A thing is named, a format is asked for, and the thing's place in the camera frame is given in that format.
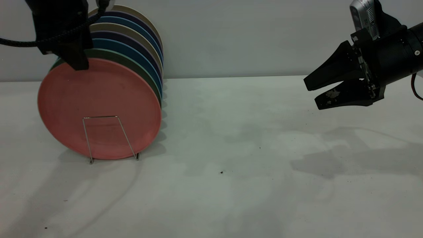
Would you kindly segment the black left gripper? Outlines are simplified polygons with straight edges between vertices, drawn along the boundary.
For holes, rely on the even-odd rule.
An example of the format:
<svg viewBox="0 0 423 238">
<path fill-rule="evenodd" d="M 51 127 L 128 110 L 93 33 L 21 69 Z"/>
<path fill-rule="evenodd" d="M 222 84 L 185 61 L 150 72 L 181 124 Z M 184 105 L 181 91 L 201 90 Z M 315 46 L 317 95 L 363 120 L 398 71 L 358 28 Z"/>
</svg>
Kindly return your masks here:
<svg viewBox="0 0 423 238">
<path fill-rule="evenodd" d="M 38 42 L 68 32 L 86 23 L 89 18 L 87 0 L 26 0 L 26 4 L 32 12 Z M 89 26 L 85 26 L 76 34 L 66 36 L 59 42 L 72 45 L 74 40 L 82 44 L 81 48 L 66 48 L 62 51 L 61 57 L 76 71 L 88 70 L 89 60 L 84 49 L 93 47 Z M 64 47 L 59 42 L 41 43 L 37 47 L 44 55 L 56 54 L 59 48 Z"/>
</svg>

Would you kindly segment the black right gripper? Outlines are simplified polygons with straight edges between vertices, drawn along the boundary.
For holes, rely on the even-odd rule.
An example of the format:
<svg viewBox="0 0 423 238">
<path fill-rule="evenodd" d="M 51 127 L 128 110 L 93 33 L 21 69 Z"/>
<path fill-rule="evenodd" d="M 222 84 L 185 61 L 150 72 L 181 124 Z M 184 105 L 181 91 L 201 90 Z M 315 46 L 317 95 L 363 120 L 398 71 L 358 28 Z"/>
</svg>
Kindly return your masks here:
<svg viewBox="0 0 423 238">
<path fill-rule="evenodd" d="M 369 106 L 385 97 L 386 87 L 380 85 L 375 73 L 378 62 L 372 36 L 364 28 L 352 33 L 351 39 L 353 46 L 348 41 L 342 42 L 321 66 L 304 78 L 308 91 L 342 82 L 315 98 L 319 110 Z"/>
</svg>

